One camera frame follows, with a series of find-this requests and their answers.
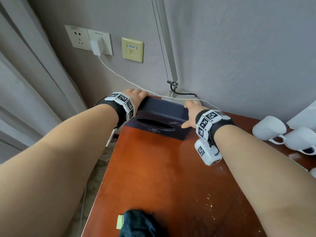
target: thin black wire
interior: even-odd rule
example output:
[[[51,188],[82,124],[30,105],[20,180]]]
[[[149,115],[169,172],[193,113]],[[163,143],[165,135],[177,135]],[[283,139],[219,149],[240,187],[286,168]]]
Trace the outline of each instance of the thin black wire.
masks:
[[[194,93],[179,93],[179,92],[176,92],[174,89],[172,89],[172,85],[170,85],[170,88],[171,88],[171,91],[172,91],[173,93],[176,93],[176,94],[178,94],[178,95],[192,95],[192,96],[197,97],[197,95],[194,94]]]
[[[159,36],[159,42],[160,42],[160,47],[161,47],[163,62],[164,62],[164,64],[165,64],[167,79],[169,80],[169,78],[168,78],[168,72],[167,72],[167,67],[166,67],[166,62],[165,62],[165,57],[164,57],[164,55],[163,55],[163,50],[162,50],[162,45],[161,45],[161,40],[160,40],[160,35],[159,35],[159,29],[158,29],[158,23],[157,23],[157,19],[156,19],[156,13],[155,13],[155,8],[154,8],[154,2],[153,2],[153,0],[151,0],[151,3],[153,4],[153,10],[154,10],[154,15],[155,15],[155,20],[156,20],[156,26],[157,26],[158,36]]]

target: curtain fold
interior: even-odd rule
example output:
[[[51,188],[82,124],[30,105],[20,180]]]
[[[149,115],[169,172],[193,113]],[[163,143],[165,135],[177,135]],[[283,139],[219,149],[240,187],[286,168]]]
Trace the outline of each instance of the curtain fold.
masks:
[[[27,0],[0,0],[0,163],[85,111]]]

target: hand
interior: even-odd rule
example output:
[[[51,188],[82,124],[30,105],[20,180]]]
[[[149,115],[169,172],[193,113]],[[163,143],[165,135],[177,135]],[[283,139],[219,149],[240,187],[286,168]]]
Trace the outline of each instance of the hand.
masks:
[[[197,100],[187,100],[184,104],[185,108],[189,110],[189,120],[182,124],[181,128],[196,127],[195,118],[203,110],[209,108],[202,106]]]
[[[149,96],[149,93],[147,91],[142,91],[140,89],[126,89],[123,91],[125,95],[128,95],[130,99],[132,100],[134,106],[135,106],[135,114],[137,112],[137,109],[139,107],[139,104],[142,102],[142,100],[145,99],[146,96]]]

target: dark blue tissue box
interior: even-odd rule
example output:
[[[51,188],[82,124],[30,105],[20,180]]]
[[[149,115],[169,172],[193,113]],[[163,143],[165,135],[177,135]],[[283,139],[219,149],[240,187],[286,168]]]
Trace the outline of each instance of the dark blue tissue box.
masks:
[[[164,136],[184,140],[192,127],[182,129],[189,119],[188,109],[183,105],[146,97],[137,110],[137,115],[125,125]]]

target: blue label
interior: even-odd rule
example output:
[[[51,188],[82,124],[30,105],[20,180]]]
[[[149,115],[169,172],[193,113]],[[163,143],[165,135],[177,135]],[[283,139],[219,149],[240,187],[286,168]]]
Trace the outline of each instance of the blue label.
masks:
[[[127,45],[127,47],[132,48],[132,49],[137,49],[135,46]]]

